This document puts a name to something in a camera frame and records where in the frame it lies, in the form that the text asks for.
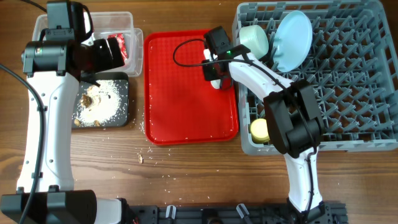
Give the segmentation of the white plastic spoon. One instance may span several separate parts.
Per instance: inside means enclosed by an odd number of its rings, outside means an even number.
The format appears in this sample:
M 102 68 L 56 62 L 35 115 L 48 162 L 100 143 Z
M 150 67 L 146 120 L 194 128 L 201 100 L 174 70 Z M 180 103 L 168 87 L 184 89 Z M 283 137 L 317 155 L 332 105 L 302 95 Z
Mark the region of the white plastic spoon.
M 211 85 L 214 89 L 220 89 L 221 88 L 221 80 L 212 80 Z

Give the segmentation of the yellow plastic cup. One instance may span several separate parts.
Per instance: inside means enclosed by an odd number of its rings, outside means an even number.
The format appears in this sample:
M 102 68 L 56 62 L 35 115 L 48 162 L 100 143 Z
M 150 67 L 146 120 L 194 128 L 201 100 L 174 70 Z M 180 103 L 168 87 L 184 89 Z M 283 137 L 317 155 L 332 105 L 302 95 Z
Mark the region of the yellow plastic cup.
M 270 136 L 267 128 L 267 121 L 264 118 L 255 119 L 249 127 L 252 141 L 256 144 L 269 142 Z

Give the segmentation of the light blue plate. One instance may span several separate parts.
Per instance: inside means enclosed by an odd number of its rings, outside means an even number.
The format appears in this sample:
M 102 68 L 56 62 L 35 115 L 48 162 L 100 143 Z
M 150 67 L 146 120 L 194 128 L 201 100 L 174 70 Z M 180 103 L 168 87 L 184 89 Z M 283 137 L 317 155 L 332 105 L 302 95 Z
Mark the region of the light blue plate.
M 307 58 L 312 45 L 310 19 L 302 11 L 288 13 L 279 24 L 274 37 L 274 63 L 280 72 L 298 68 Z

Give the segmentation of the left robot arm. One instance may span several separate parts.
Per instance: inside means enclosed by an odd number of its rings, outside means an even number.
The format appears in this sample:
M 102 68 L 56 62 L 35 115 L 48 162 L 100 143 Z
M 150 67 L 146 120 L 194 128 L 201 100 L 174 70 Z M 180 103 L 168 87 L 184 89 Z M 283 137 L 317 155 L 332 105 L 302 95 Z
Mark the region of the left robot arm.
M 116 39 L 86 45 L 93 33 L 88 8 L 75 1 L 49 1 L 48 26 L 21 55 L 29 91 L 24 165 L 14 194 L 1 197 L 1 212 L 17 223 L 132 223 L 123 198 L 98 198 L 75 190 L 70 162 L 72 113 L 81 81 L 124 65 Z

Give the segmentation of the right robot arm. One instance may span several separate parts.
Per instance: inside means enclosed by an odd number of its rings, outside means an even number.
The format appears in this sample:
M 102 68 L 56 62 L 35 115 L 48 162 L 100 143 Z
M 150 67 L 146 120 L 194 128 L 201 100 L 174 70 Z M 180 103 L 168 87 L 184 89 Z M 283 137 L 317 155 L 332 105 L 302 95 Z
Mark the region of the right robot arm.
M 316 162 L 324 124 L 311 84 L 276 74 L 246 46 L 233 46 L 221 26 L 205 33 L 204 39 L 205 79 L 231 78 L 263 101 L 271 143 L 287 165 L 292 219 L 300 223 L 317 219 L 323 199 Z

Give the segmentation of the red sauce packet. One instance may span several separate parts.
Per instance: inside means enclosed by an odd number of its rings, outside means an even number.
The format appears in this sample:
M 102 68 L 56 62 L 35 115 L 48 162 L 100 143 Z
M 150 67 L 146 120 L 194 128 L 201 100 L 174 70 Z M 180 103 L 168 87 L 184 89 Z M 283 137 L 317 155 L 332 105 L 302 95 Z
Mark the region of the red sauce packet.
M 123 34 L 117 33 L 117 34 L 108 35 L 108 39 L 112 39 L 112 38 L 117 40 L 123 60 L 126 61 L 128 58 L 128 55 L 127 55 L 127 49 L 126 49 L 126 44 L 125 44 L 125 39 L 124 39 Z

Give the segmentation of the mint green bowl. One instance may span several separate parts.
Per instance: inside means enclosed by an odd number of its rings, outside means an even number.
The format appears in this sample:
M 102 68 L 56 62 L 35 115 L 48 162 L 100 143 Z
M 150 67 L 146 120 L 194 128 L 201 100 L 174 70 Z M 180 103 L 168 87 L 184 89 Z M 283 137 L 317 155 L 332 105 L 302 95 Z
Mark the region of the mint green bowl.
M 257 59 L 263 58 L 269 51 L 269 41 L 265 31 L 259 25 L 242 27 L 239 31 L 240 44 L 247 47 Z

